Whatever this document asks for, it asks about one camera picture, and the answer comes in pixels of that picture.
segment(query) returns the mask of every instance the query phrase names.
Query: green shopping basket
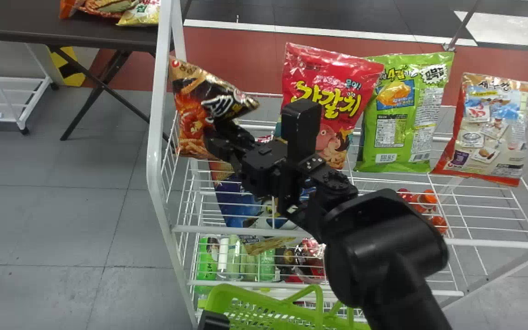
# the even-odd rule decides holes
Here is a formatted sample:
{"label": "green shopping basket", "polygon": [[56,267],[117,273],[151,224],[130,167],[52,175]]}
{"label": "green shopping basket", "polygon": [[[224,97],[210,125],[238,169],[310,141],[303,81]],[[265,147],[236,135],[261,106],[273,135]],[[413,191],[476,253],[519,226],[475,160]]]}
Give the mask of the green shopping basket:
{"label": "green shopping basket", "polygon": [[[314,292],[316,309],[295,305],[298,299]],[[292,296],[278,300],[238,286],[219,284],[212,288],[205,310],[225,314],[231,329],[237,330],[369,330],[368,324],[354,323],[354,311],[347,309],[347,319],[337,311],[336,302],[328,313],[323,312],[323,291],[320,286],[307,286]]]}

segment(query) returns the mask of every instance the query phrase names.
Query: gray tile floor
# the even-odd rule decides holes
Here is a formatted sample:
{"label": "gray tile floor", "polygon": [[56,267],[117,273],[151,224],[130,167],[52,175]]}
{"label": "gray tile floor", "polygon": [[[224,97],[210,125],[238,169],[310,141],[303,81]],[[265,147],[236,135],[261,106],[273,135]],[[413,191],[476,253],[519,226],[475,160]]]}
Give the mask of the gray tile floor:
{"label": "gray tile floor", "polygon": [[[48,90],[31,136],[0,132],[0,330],[190,329],[146,191],[145,123],[103,94],[58,140],[89,92]],[[120,93],[149,110],[149,92]],[[528,328],[517,275],[449,309],[453,327]]]}

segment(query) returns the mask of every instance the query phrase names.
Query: black table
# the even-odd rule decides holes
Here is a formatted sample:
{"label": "black table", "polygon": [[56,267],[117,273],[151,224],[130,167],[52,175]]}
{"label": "black table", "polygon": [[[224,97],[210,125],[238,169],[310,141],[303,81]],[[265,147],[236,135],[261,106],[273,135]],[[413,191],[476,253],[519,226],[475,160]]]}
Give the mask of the black table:
{"label": "black table", "polygon": [[[69,19],[59,19],[59,4],[59,0],[0,0],[0,40],[46,44],[73,69],[97,84],[60,139],[66,140],[71,135],[103,90],[149,123],[148,115],[139,111],[107,84],[115,77],[133,51],[149,52],[154,55],[157,27],[118,27],[114,19],[104,19],[79,11]],[[189,4],[190,1],[186,3],[184,12],[188,10]],[[63,52],[62,46],[108,48],[116,52],[105,65],[103,73],[95,77],[88,69]],[[28,134],[29,131],[26,128],[22,133]]]}

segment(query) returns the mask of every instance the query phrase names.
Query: chip bag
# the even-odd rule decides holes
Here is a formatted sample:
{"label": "chip bag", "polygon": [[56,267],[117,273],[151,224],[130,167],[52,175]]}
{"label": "chip bag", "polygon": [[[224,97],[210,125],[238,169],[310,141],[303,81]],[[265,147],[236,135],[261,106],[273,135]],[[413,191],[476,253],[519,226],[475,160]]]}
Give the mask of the chip bag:
{"label": "chip bag", "polygon": [[60,14],[59,18],[65,19],[71,17],[77,8],[84,4],[84,0],[60,0]]}
{"label": "chip bag", "polygon": [[181,156],[216,159],[205,149],[203,128],[214,121],[235,119],[260,106],[232,84],[172,56],[168,77],[178,111]]}
{"label": "chip bag", "polygon": [[158,25],[160,0],[139,0],[138,4],[126,10],[117,23],[120,27],[144,27]]}
{"label": "chip bag", "polygon": [[364,110],[356,171],[427,172],[452,52],[382,55],[384,71]]}
{"label": "chip bag", "polygon": [[528,82],[464,73],[453,137],[433,173],[518,186],[527,125]]}
{"label": "chip bag", "polygon": [[352,132],[383,67],[350,55],[286,44],[282,107],[298,99],[323,106],[315,149],[334,169],[344,166]]}

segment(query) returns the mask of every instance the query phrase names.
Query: barcode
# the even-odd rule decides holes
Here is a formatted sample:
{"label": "barcode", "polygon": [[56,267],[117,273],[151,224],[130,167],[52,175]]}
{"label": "barcode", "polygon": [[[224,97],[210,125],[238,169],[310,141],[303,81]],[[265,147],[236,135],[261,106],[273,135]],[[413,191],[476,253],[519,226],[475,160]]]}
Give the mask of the barcode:
{"label": "barcode", "polygon": [[424,154],[412,154],[410,161],[420,161],[429,159],[429,153]]}
{"label": "barcode", "polygon": [[396,160],[395,153],[383,153],[376,155],[376,163],[392,163]]}

